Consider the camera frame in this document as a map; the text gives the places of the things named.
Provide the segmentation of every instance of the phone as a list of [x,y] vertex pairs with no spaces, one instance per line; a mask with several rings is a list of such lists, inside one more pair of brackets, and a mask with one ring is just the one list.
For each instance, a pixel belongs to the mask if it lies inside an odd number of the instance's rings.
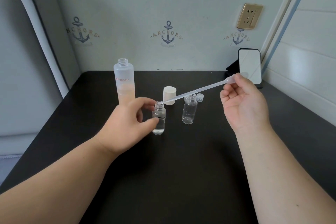
[[254,84],[261,83],[260,51],[258,49],[240,48],[238,50],[239,72]]

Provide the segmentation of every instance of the pink liquid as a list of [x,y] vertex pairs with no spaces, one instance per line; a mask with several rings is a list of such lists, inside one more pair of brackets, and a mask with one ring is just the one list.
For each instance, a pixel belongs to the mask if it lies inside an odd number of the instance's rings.
[[133,99],[135,99],[135,89],[134,84],[128,84],[124,83],[121,85],[120,89],[117,89],[118,91],[118,100],[119,104],[128,104]]

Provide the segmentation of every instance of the anchor decal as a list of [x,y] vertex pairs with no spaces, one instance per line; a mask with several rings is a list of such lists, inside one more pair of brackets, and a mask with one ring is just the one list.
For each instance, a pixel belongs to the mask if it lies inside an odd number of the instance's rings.
[[[170,21],[167,21],[167,25],[165,26],[165,28],[166,28],[166,29],[172,29],[173,27],[170,26],[170,24],[171,24]],[[167,38],[164,39],[164,38],[163,38],[163,35],[161,35],[161,38],[162,38],[162,40],[163,40],[166,44],[169,44],[169,43],[171,43],[171,42],[174,41],[175,36],[173,36],[173,38],[170,40],[170,39],[169,39],[169,32],[167,32]]]
[[[73,20],[74,20],[74,22],[72,24],[77,26],[78,29],[79,29],[80,26],[83,26],[83,23],[79,22],[78,17],[74,17]],[[76,35],[74,33],[72,33],[73,37],[76,38],[78,41],[81,41],[82,43],[85,43],[87,40],[90,39],[89,34],[87,34],[86,38],[84,38],[82,32],[80,32],[80,29],[78,30],[78,34],[79,34],[80,37],[76,37]]]
[[[239,32],[242,32],[244,31],[244,29],[242,28],[239,28],[238,29]],[[242,40],[239,41],[239,36],[237,36],[237,40],[235,40],[235,37],[232,38],[232,41],[237,45],[237,44],[240,44],[242,41],[244,40],[244,38]]]

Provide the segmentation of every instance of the bottle label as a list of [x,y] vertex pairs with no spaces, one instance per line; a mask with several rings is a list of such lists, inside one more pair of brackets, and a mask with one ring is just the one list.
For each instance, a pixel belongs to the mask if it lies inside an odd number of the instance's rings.
[[129,81],[129,79],[121,79],[121,78],[115,78],[116,81],[121,81],[121,82],[125,82],[125,81]]

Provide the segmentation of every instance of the black table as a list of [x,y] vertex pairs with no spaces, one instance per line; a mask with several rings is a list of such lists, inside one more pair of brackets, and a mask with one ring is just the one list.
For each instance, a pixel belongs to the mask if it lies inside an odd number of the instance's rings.
[[[135,72],[137,96],[162,99],[223,79],[223,72]],[[313,178],[336,198],[336,127],[273,86],[261,89],[271,123]],[[219,99],[204,92],[195,121],[184,102],[166,106],[165,132],[149,134],[110,166],[81,223],[256,223],[243,161]],[[118,103],[113,72],[86,72],[23,154],[0,193],[36,174],[94,136]],[[150,118],[151,113],[144,113]]]

